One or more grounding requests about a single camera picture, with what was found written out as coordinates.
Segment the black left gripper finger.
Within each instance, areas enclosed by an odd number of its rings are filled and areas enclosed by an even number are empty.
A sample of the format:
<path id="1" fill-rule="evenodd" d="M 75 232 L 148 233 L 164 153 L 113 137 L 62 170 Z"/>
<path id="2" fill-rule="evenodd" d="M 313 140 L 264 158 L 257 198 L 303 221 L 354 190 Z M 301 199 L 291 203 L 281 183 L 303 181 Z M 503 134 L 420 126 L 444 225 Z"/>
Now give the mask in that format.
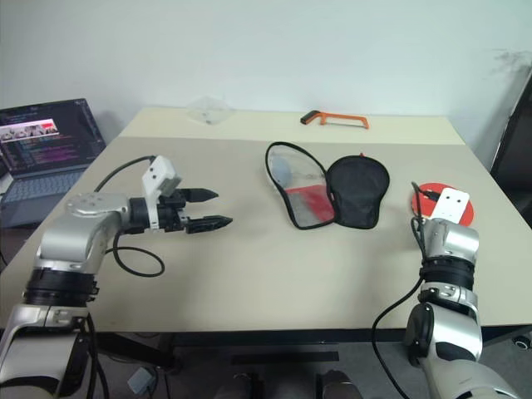
<path id="1" fill-rule="evenodd" d="M 205 233 L 222 229 L 232 222 L 232 218 L 222 215 L 205 216 L 199 219 L 188 219 L 185 226 L 185 231 L 187 234 Z"/>
<path id="2" fill-rule="evenodd" d="M 188 203 L 201 203 L 217 198 L 219 195 L 204 188 L 184 189 L 184 197 Z"/>

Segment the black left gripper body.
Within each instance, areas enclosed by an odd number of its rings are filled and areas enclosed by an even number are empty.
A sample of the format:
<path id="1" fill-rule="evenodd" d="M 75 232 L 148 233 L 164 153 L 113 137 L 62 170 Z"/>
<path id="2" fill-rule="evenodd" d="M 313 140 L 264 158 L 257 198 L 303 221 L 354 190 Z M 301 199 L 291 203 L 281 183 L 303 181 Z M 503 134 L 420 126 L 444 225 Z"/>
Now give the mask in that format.
<path id="1" fill-rule="evenodd" d="M 166 233 L 176 231 L 189 233 L 190 218 L 184 214 L 189 199 L 189 189 L 176 189 L 169 196 L 161 195 L 157 205 L 159 228 Z"/>

